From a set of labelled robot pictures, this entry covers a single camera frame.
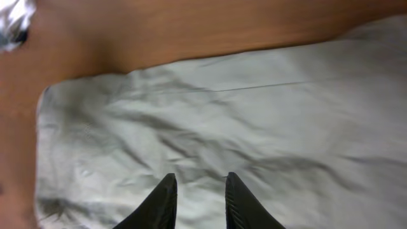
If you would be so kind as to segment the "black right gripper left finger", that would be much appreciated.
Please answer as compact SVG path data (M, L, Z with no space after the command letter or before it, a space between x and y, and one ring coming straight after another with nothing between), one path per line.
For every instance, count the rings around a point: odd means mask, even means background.
M177 215L177 180L168 173L140 204L114 229L174 229Z

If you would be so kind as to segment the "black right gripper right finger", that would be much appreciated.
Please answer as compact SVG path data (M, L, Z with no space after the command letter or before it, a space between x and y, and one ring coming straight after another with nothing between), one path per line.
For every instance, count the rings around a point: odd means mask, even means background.
M226 177L225 202L227 229L286 229L234 172Z

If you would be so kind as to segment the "khaki green shorts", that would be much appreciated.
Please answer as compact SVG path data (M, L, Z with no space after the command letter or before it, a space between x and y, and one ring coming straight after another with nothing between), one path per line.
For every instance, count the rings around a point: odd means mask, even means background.
M37 130L41 228L112 228L168 173L178 228L224 228L229 172L287 228L405 228L406 17L65 81Z

